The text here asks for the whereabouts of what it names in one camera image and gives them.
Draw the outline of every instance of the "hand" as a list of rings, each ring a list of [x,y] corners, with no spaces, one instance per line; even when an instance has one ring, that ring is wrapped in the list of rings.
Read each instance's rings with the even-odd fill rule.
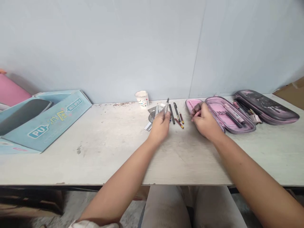
[[[192,110],[191,115],[194,116],[199,111],[201,111],[200,117],[192,117],[191,121],[195,123],[196,128],[203,136],[210,141],[214,141],[222,135],[225,135],[205,102],[197,104]]]
[[[164,116],[164,112],[165,110],[162,110],[153,120],[151,132],[148,137],[153,143],[161,144],[168,135],[171,113],[167,111],[166,116]]]

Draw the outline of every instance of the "white desk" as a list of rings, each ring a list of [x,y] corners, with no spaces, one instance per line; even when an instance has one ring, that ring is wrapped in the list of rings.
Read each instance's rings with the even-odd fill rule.
[[[304,186],[304,111],[267,96],[300,120],[227,134],[281,185]],[[231,185],[215,148],[191,122],[185,100],[170,101],[176,102],[185,128],[170,124],[143,184]],[[148,137],[148,114],[137,103],[95,104],[42,154],[0,155],[0,185],[102,185]]]

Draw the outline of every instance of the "leg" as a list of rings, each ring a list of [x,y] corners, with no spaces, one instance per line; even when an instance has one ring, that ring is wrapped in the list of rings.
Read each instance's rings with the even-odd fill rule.
[[[226,186],[197,187],[195,228],[246,228],[244,219]]]
[[[142,221],[142,228],[191,228],[181,188],[151,186]]]

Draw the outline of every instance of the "white sleeve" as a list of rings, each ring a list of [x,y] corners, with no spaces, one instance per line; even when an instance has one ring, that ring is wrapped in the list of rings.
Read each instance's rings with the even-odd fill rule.
[[[106,226],[98,226],[96,223],[86,221],[86,220],[77,222],[77,223],[72,223],[69,226],[69,228],[121,228],[121,227],[122,226],[117,223],[112,223],[112,224],[106,225]]]

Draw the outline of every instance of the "white paper cup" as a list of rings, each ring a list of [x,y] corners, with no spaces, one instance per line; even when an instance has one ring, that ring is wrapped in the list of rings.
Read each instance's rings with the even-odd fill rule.
[[[147,91],[138,91],[137,93],[135,93],[135,97],[141,108],[145,109],[149,106],[149,97]]]

